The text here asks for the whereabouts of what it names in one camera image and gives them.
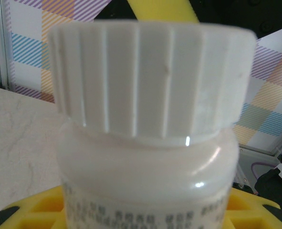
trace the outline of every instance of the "marble surface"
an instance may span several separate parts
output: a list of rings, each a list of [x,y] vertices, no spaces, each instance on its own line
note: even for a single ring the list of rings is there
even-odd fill
[[[54,104],[0,89],[0,210],[60,184]]]

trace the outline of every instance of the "striped fabric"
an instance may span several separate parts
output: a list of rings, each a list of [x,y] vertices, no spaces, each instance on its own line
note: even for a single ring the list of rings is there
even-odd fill
[[[18,82],[16,92],[53,102],[48,30],[56,24],[92,21],[110,0],[5,2],[6,26],[12,34],[13,46],[14,62],[10,67]],[[272,150],[274,142],[282,136],[281,37],[271,34],[258,40],[251,84],[240,120],[233,129],[241,144],[266,151]]]

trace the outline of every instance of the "bottle label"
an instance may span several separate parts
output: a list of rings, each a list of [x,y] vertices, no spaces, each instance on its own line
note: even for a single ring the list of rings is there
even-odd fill
[[[129,204],[63,182],[68,229],[219,229],[230,187],[180,205]]]

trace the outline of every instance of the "bottle cap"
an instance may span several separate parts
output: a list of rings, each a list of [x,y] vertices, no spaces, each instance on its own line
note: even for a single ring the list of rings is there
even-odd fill
[[[256,37],[169,22],[68,23],[49,32],[58,109],[127,138],[196,139],[239,119]]]

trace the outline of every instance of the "plaid pattern backdrop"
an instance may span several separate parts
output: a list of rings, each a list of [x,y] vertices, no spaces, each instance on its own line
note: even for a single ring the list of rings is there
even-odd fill
[[[16,92],[53,102],[47,32],[55,24],[92,21],[110,0],[6,0]],[[282,135],[282,30],[258,40],[240,120],[239,142],[266,151]]]

